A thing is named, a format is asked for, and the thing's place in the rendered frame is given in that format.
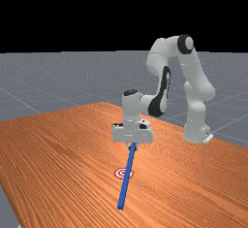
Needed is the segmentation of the long blue stick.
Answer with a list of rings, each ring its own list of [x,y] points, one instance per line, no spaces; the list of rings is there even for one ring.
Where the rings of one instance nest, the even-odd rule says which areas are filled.
[[[135,152],[137,150],[137,143],[131,143],[129,150],[130,151],[129,151],[129,156],[128,156],[127,165],[125,169],[125,175],[122,181],[120,194],[119,194],[119,198],[117,202],[117,209],[122,210],[122,211],[124,210],[125,199],[126,199],[129,180],[130,180],[130,174],[131,174],[131,170],[133,166],[133,160],[134,160]]]

